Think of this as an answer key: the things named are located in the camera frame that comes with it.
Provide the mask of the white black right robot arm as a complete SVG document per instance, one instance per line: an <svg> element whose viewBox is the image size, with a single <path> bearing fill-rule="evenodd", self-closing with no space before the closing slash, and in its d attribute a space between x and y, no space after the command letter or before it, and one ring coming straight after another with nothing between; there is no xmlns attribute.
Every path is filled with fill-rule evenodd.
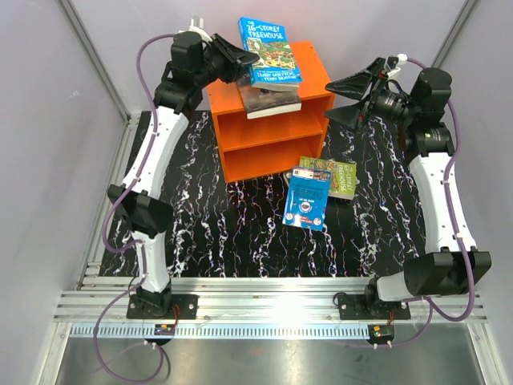
<svg viewBox="0 0 513 385"><path fill-rule="evenodd" d="M443 123L450 101L452 77L443 69L422 66L410 92L397 81L406 55L376 58L366 69L332 81L325 89L354 104L325 112L344 128L363 128L372 117L395 124L410 175L418 189L425 223L425 252L406 261L402 272L372 278L360 296L339 294L371 318L404 310L425 300L451 322L469 317L476 284L491 267L491 255L479 250L467 225L455 178L458 133Z"/></svg>

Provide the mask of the blue back-cover book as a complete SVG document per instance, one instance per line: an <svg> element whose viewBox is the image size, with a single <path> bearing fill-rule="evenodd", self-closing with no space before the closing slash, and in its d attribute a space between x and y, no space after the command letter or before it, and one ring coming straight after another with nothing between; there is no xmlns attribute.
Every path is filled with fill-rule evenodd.
<svg viewBox="0 0 513 385"><path fill-rule="evenodd" d="M295 167L289 178L283 225L322 231L331 172Z"/></svg>

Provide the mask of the left small circuit board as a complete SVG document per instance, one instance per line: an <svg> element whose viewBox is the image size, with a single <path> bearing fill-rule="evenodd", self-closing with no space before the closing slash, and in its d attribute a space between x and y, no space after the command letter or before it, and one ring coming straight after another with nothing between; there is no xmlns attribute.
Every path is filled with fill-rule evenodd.
<svg viewBox="0 0 513 385"><path fill-rule="evenodd" d="M176 327L168 324L155 324L155 335L168 335L173 336L176 333Z"/></svg>

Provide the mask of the blue 26-Storey Treehouse book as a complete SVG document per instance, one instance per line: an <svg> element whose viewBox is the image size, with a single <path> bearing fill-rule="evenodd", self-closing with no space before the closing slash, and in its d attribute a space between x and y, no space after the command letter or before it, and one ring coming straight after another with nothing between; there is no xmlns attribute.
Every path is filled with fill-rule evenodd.
<svg viewBox="0 0 513 385"><path fill-rule="evenodd" d="M301 70L285 27L246 17L239 19L238 27L243 48L259 56L249 68L251 86L279 92L299 88Z"/></svg>

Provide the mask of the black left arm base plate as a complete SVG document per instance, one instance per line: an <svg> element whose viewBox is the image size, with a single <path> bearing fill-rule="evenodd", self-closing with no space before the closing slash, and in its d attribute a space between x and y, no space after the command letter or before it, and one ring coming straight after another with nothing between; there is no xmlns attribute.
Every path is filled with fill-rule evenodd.
<svg viewBox="0 0 513 385"><path fill-rule="evenodd" d="M145 302L135 294L129 298L126 317L128 319L196 319L199 297L194 294L172 294L163 305Z"/></svg>

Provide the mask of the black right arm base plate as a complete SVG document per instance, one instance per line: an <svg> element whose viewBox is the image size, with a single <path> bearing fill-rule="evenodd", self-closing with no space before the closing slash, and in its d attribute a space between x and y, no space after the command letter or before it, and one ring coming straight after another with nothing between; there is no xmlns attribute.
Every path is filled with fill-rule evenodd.
<svg viewBox="0 0 513 385"><path fill-rule="evenodd" d="M341 320L409 320L408 305L401 302L383 302L377 300L368 303L364 294L336 293L333 304L339 311Z"/></svg>

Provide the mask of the aluminium frame post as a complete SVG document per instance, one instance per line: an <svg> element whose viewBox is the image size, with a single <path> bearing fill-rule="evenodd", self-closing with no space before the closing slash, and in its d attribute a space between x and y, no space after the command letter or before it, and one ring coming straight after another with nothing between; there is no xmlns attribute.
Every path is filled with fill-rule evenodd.
<svg viewBox="0 0 513 385"><path fill-rule="evenodd" d="M442 45L439 47L431 66L441 67L448 59L450 53L456 45L456 42L461 37L468 22L471 20L474 12L479 7L480 0L465 0L458 15L453 21Z"/></svg>
<svg viewBox="0 0 513 385"><path fill-rule="evenodd" d="M98 51L95 49L95 45L88 34L83 21L79 17L79 13L75 9L73 2L70 0L57 0L56 4L63 12L65 19L71 27L75 37L78 39L79 45L82 47L84 54L101 82L104 91L107 93L110 101L115 107L115 110L118 112L123 122L127 123L131 118L131 113L122 101L111 77L107 73L107 68L104 66Z"/></svg>

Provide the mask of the orange wooden shelf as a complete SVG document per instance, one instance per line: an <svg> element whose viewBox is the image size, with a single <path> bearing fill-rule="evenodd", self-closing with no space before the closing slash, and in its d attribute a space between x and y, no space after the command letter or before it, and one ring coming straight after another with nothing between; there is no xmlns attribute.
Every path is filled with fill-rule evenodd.
<svg viewBox="0 0 513 385"><path fill-rule="evenodd" d="M321 156L328 128L324 113L335 96L325 90L329 76L313 43L291 46L303 77L300 111L249 120L236 84L218 80L207 87L226 183L285 172L302 156Z"/></svg>

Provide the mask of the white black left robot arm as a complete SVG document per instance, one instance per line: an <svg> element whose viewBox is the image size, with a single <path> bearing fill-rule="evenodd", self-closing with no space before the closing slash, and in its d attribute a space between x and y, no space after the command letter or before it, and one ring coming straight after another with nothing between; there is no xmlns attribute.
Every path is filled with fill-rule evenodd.
<svg viewBox="0 0 513 385"><path fill-rule="evenodd" d="M198 297L172 294L165 256L165 233L173 208L160 200L165 173L192 113L203 99L202 91L220 80L234 83L258 61L258 55L234 46L218 34L199 29L171 34L171 59L160 84L147 97L151 120L129 172L107 195L108 216L117 214L129 226L136 251L139 282L127 289L127 318L194 319Z"/></svg>

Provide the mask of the dark Tale of Two Cities book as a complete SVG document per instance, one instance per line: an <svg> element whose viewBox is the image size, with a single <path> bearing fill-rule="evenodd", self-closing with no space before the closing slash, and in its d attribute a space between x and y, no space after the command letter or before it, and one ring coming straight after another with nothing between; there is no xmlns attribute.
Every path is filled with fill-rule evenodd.
<svg viewBox="0 0 513 385"><path fill-rule="evenodd" d="M301 110L301 100L296 91L255 88L248 76L238 79L236 85L249 120Z"/></svg>

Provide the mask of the small circuit board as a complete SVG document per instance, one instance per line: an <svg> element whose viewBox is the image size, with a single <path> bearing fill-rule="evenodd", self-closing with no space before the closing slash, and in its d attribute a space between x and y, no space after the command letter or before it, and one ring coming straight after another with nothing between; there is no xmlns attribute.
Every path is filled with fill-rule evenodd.
<svg viewBox="0 0 513 385"><path fill-rule="evenodd" d="M168 335L173 336L176 333L176 327L168 324L155 324L155 335Z"/></svg>
<svg viewBox="0 0 513 385"><path fill-rule="evenodd" d="M393 324L372 325L368 327L368 330L371 344L387 344L394 340L395 329Z"/></svg>

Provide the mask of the aluminium front rail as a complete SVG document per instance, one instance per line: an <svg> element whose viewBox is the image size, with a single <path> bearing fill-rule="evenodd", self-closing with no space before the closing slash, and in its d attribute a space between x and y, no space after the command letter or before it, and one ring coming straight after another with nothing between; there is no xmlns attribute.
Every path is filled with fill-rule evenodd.
<svg viewBox="0 0 513 385"><path fill-rule="evenodd" d="M64 291L54 320L92 322L125 291L130 278L86 276L77 290ZM203 323L337 322L338 292L360 294L367 278L173 278L175 294L198 296L197 321Z"/></svg>

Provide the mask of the right small circuit board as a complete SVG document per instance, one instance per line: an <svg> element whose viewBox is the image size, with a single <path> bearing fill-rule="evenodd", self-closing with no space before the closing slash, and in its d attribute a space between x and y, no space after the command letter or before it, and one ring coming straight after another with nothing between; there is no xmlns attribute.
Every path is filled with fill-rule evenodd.
<svg viewBox="0 0 513 385"><path fill-rule="evenodd" d="M371 344L387 344L394 340L395 329L393 324L372 325L368 327L368 330Z"/></svg>

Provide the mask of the green 65-Storey Treehouse book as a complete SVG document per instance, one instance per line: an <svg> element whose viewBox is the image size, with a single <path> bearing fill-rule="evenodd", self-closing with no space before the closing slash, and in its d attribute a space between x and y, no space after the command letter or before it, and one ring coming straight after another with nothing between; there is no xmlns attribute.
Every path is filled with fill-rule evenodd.
<svg viewBox="0 0 513 385"><path fill-rule="evenodd" d="M357 166L351 163L302 156L299 165L331 172L329 196L351 201L355 196Z"/></svg>

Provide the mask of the right aluminium frame post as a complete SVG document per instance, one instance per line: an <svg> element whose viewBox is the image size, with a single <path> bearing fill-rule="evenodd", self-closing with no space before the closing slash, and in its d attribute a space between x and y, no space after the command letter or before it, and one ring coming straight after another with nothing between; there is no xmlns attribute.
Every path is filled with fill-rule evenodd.
<svg viewBox="0 0 513 385"><path fill-rule="evenodd" d="M479 7L480 0L465 0L458 15L453 21L442 45L439 47L431 66L441 67L448 59L450 53L456 45L456 42L461 37L468 22L471 20L474 12Z"/></svg>

